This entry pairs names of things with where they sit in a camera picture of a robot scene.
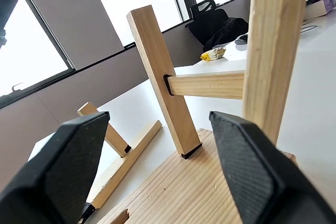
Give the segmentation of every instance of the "wooden leg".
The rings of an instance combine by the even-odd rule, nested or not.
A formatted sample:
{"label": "wooden leg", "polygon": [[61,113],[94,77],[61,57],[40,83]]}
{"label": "wooden leg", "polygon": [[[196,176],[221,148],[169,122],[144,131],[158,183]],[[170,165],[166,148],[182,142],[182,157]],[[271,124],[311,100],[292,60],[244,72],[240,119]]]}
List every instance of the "wooden leg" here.
{"label": "wooden leg", "polygon": [[[77,113],[81,116],[97,113],[97,108],[91,103],[87,102],[84,104]],[[120,157],[125,157],[127,152],[130,151],[131,147],[126,143],[126,141],[119,135],[119,133],[108,124],[105,141],[120,155]]]}
{"label": "wooden leg", "polygon": [[244,117],[276,144],[306,0],[251,0]]}
{"label": "wooden leg", "polygon": [[127,19],[176,149],[188,158],[201,143],[184,97],[170,95],[165,84],[164,75],[174,76],[175,71],[153,8],[132,10]]}
{"label": "wooden leg", "polygon": [[243,97],[244,71],[188,74],[168,77],[174,95],[239,99]]}

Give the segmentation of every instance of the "wooden crossbar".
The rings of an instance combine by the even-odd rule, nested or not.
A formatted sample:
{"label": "wooden crossbar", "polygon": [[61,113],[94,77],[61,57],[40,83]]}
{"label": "wooden crossbar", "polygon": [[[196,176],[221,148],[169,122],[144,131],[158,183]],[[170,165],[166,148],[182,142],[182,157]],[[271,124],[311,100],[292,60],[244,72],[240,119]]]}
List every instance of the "wooden crossbar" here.
{"label": "wooden crossbar", "polygon": [[188,74],[168,77],[174,95],[239,99],[243,97],[244,71]]}

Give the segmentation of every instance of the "wood grain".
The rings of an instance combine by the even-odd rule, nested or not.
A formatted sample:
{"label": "wood grain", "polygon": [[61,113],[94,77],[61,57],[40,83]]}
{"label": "wood grain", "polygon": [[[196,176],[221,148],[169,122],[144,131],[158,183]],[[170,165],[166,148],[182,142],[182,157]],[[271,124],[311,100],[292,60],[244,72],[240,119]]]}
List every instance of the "wood grain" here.
{"label": "wood grain", "polygon": [[169,86],[174,95],[239,99],[243,97],[244,71],[171,76]]}
{"label": "wood grain", "polygon": [[171,96],[163,76],[175,71],[152,6],[132,10],[127,15],[135,43],[153,85],[178,153],[185,155],[200,145],[184,97]]}
{"label": "wood grain", "polygon": [[[77,113],[80,116],[83,116],[98,113],[98,110],[91,102],[87,102],[77,110]],[[125,150],[128,147],[128,143],[119,135],[110,123],[107,125],[105,141],[120,155],[120,157],[127,156]]]}
{"label": "wood grain", "polygon": [[152,141],[161,126],[162,124],[159,120],[155,121],[139,134],[137,137],[139,139],[138,143],[128,153],[127,157],[117,158],[99,177],[99,180],[93,184],[87,202],[91,203],[96,209],[102,207],[141,153],[146,149],[147,145]]}
{"label": "wood grain", "polygon": [[243,115],[276,144],[306,0],[251,0]]}
{"label": "wood grain", "polygon": [[175,153],[98,224],[128,209],[132,223],[241,223],[211,131],[199,130],[203,148],[187,160]]}

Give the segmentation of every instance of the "black rubber foot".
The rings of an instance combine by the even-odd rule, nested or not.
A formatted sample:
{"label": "black rubber foot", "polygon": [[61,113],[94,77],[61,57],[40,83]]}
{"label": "black rubber foot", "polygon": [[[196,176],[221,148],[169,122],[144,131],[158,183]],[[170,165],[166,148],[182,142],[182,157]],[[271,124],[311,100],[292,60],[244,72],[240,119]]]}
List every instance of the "black rubber foot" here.
{"label": "black rubber foot", "polygon": [[96,208],[90,203],[85,203],[84,209],[82,211],[82,216],[80,217],[78,224],[83,224],[87,221],[87,219],[93,214]]}
{"label": "black rubber foot", "polygon": [[131,147],[127,145],[127,147],[125,148],[125,152],[128,153],[130,150],[131,150]]}
{"label": "black rubber foot", "polygon": [[202,146],[202,144],[199,144],[193,150],[189,151],[187,154],[181,154],[181,157],[183,157],[184,159],[190,158],[190,156],[193,155],[194,152],[196,152],[201,146]]}

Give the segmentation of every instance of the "chair backrest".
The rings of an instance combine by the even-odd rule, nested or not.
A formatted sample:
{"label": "chair backrest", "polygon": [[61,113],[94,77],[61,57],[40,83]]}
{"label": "chair backrest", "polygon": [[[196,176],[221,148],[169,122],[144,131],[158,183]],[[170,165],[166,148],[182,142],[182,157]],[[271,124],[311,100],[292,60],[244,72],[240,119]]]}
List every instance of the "chair backrest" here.
{"label": "chair backrest", "polygon": [[190,9],[194,21],[188,25],[189,30],[204,46],[225,25],[228,16],[223,9],[216,9],[213,0],[202,1]]}

